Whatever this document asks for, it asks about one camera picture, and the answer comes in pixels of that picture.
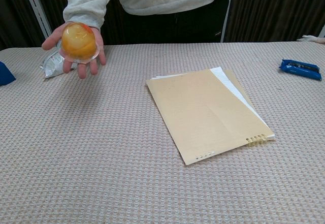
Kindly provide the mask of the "person's right hand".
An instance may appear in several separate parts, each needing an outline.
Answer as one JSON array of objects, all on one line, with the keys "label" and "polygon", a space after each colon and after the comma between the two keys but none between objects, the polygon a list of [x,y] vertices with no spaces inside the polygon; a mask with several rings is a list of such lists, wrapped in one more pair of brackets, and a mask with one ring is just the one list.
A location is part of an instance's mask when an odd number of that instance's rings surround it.
[{"label": "person's right hand", "polygon": [[[42,49],[43,50],[52,49],[58,43],[58,41],[61,39],[64,28],[67,25],[69,25],[70,23],[72,23],[72,22],[68,21],[68,22],[62,24],[61,26],[57,27],[53,31],[53,33],[48,38],[46,38],[46,40],[42,43]],[[107,59],[105,56],[104,42],[103,42],[103,38],[101,36],[101,32],[96,27],[89,26],[89,28],[93,31],[95,41],[99,47],[99,54],[98,54],[97,58],[99,59],[101,65],[105,66],[107,63]],[[71,70],[72,64],[73,63],[71,61],[65,59],[63,62],[63,67],[62,67],[63,72],[68,74]],[[78,76],[80,79],[86,78],[87,67],[89,67],[90,73],[92,75],[96,75],[98,73],[98,65],[97,65],[96,59],[91,60],[88,64],[79,63],[77,66],[77,72],[78,72]]]}]

